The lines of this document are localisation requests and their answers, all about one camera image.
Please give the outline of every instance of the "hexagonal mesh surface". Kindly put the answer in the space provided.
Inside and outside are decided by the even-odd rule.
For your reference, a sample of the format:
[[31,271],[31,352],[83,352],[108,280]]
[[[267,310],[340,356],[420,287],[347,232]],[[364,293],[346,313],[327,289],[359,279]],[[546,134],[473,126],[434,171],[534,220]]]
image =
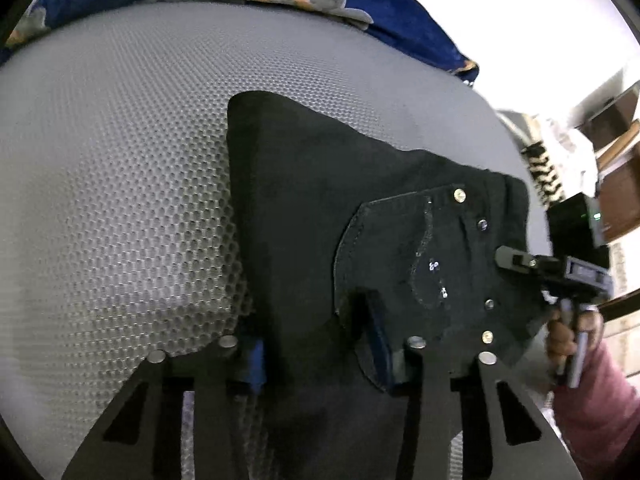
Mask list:
[[25,47],[0,70],[0,412],[45,478],[150,350],[195,351],[251,309],[225,144],[251,89],[527,179],[471,90],[319,16],[140,5]]

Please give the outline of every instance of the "black device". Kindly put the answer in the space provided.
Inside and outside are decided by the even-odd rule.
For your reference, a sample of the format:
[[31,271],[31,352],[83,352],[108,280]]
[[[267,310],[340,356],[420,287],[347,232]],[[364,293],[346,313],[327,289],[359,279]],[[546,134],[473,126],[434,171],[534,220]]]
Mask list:
[[578,316],[613,294],[609,248],[600,218],[598,200],[578,193],[547,211],[553,257],[533,256],[509,247],[500,247],[495,253],[499,267],[536,276],[541,286],[558,298],[561,320],[576,333],[578,347],[557,373],[558,382],[570,388],[580,384],[588,345],[588,334],[576,330]]
[[[94,424],[67,467],[63,480],[172,480],[180,478],[180,404],[195,391],[196,478],[248,480],[243,446],[230,394],[242,392],[238,356],[245,349],[234,336],[206,348],[169,357],[149,354]],[[481,352],[466,378],[450,382],[447,354],[420,345],[406,357],[420,368],[417,433],[409,434],[409,464],[398,479],[448,478],[450,434],[447,416],[462,409],[465,477],[508,480],[578,480],[570,456],[513,373],[491,352]],[[452,403],[451,389],[460,394]]]

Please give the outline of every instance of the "metal rivet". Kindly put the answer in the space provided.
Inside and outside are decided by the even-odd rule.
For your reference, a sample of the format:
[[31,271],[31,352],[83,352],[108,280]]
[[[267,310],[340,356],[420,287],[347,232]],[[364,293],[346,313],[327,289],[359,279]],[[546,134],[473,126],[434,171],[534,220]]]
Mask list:
[[462,204],[466,200],[465,190],[458,188],[453,192],[453,198],[456,199],[456,202],[460,202]]
[[234,348],[238,344],[238,338],[234,335],[223,335],[218,339],[221,348]]
[[162,361],[164,361],[165,357],[166,357],[166,354],[162,350],[153,350],[152,352],[149,353],[148,356],[146,356],[146,360],[149,361],[150,363],[157,365],[158,363],[161,363]]
[[406,340],[406,343],[416,350],[421,350],[425,346],[427,346],[427,342],[421,338],[419,335],[412,335],[409,339]]
[[483,365],[495,365],[498,362],[498,358],[491,352],[480,352],[478,359]]

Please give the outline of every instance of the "striped object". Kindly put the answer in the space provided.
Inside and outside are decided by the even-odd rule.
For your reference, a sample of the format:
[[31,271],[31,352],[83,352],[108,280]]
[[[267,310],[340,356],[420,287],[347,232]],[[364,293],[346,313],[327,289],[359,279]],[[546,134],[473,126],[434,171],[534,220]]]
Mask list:
[[542,205],[549,209],[553,204],[566,199],[562,189],[562,180],[551,163],[551,158],[544,143],[539,140],[527,146],[522,151],[523,158],[529,165],[529,173],[533,177],[534,185]]

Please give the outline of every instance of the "wooden cabinet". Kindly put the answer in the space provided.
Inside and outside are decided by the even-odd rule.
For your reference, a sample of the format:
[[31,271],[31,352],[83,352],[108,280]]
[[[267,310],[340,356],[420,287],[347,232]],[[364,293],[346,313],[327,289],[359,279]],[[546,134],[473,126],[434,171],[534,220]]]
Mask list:
[[628,162],[605,177],[600,209],[607,242],[640,226],[640,144],[633,148]]

